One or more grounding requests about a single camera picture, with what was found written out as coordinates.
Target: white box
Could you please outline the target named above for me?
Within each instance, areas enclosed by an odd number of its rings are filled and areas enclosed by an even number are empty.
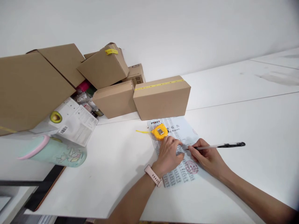
[[[47,134],[67,145],[85,147],[98,123],[82,105],[63,123],[63,126]]]
[[[57,111],[61,117],[62,121],[60,123],[54,123],[51,121],[50,116],[52,113],[50,113],[46,119],[44,119],[42,122],[40,122],[34,129],[31,129],[30,131],[33,133],[42,133],[42,132],[48,132],[60,129],[64,122],[79,108],[79,104],[74,101],[72,98],[68,98],[66,101],[64,101],[59,107],[57,107],[54,111]]]

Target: small bottle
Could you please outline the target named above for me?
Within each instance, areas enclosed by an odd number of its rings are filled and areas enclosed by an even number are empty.
[[[103,116],[103,112],[100,111],[100,109],[98,107],[95,107],[93,109],[93,112],[95,112],[96,115],[98,115],[99,117]]]

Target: yellow tape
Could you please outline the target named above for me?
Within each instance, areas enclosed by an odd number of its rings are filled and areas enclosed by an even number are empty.
[[[17,132],[15,130],[12,130],[12,129],[9,129],[9,128],[6,128],[6,127],[2,127],[2,126],[0,126],[0,129],[4,130],[4,131],[7,131],[7,132],[11,132],[11,133],[16,133]]]
[[[146,133],[153,133],[153,131],[151,131],[151,132],[142,132],[142,131],[138,131],[138,130],[136,130],[137,132],[140,132],[140,133],[143,133],[143,134],[146,134]]]
[[[151,87],[156,87],[156,86],[163,86],[163,85],[167,85],[167,84],[171,84],[171,83],[176,83],[176,82],[182,82],[182,81],[184,81],[184,80],[180,79],[180,80],[175,80],[175,81],[171,81],[171,82],[164,82],[164,83],[160,83],[160,84],[157,84],[157,85],[151,85],[151,86],[141,87],[141,88],[135,89],[135,91],[136,90],[141,90],[141,89],[147,89],[147,88],[151,88]]]
[[[118,54],[118,50],[115,50],[115,49],[108,49],[108,50],[105,50],[106,54],[109,55],[109,54]]]

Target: pen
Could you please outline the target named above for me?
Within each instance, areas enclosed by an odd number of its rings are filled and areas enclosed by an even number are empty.
[[[205,147],[195,147],[197,150],[208,149],[208,148],[232,148],[232,147],[240,147],[245,146],[244,142],[236,142],[236,143],[225,143],[221,145],[213,145],[213,146],[205,146]]]

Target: barcode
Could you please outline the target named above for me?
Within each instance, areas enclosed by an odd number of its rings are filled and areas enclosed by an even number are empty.
[[[67,129],[68,129],[68,127],[65,126],[65,127],[60,131],[60,133],[63,134]]]

